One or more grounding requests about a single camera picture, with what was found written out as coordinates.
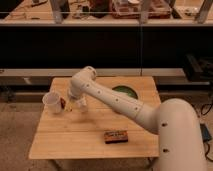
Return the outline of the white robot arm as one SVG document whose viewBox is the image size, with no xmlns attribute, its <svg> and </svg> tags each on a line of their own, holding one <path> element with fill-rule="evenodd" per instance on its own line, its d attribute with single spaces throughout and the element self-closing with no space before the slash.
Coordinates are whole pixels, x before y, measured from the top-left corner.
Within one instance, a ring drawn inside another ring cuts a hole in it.
<svg viewBox="0 0 213 171">
<path fill-rule="evenodd" d="M 185 100 L 172 98 L 154 108 L 95 81 L 96 70 L 86 66 L 72 76 L 69 94 L 86 93 L 158 135 L 159 171 L 207 171 L 199 119 Z"/>
</svg>

